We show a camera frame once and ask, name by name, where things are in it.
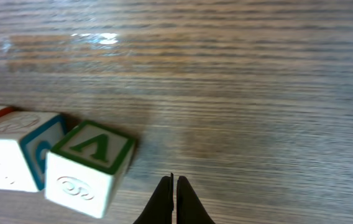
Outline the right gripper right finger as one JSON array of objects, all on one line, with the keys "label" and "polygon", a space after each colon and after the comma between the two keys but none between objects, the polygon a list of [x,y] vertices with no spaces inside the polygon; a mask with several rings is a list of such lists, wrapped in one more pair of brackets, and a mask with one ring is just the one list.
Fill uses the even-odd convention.
[{"label": "right gripper right finger", "polygon": [[215,224],[185,176],[176,187],[176,222],[178,224]]}]

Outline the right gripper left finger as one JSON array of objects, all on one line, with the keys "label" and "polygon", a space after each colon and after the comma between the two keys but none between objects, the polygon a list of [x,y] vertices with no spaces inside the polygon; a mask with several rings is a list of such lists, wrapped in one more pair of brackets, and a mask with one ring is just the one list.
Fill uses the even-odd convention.
[{"label": "right gripper left finger", "polygon": [[163,176],[134,224],[171,224],[173,203],[173,174]]}]

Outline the red I side block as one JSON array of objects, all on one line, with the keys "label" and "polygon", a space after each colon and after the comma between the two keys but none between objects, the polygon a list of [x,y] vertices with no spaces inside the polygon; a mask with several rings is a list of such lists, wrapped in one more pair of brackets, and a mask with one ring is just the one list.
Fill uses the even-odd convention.
[{"label": "red I side block", "polygon": [[102,218],[127,171],[136,142],[115,129],[83,121],[47,154],[45,198]]}]

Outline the yellow turtle picture block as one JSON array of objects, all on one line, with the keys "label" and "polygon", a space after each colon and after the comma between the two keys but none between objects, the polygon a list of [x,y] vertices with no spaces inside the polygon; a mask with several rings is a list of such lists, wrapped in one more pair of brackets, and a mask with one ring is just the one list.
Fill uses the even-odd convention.
[{"label": "yellow turtle picture block", "polygon": [[44,189],[47,152],[65,134],[60,113],[15,111],[0,117],[0,190]]}]

